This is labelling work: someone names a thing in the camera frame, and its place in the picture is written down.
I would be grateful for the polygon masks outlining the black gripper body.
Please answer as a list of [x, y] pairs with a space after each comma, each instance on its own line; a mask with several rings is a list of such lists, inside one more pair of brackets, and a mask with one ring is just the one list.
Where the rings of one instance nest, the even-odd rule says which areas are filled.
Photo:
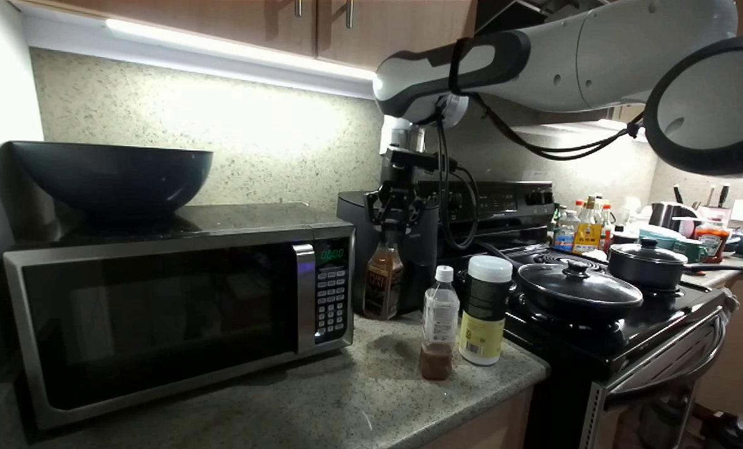
[[[421, 192], [414, 172], [436, 172], [436, 189]], [[446, 177], [458, 162], [439, 152], [389, 150], [380, 157], [380, 185], [368, 195], [368, 223], [378, 231], [410, 234], [425, 206], [440, 204], [448, 189]]]

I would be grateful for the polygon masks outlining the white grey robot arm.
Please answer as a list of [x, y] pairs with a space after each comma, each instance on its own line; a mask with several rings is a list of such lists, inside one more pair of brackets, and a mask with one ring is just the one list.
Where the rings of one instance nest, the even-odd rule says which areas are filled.
[[496, 29], [375, 67], [384, 114], [421, 125], [484, 97], [581, 112], [641, 97], [664, 165], [743, 177], [737, 0], [612, 0], [542, 26]]

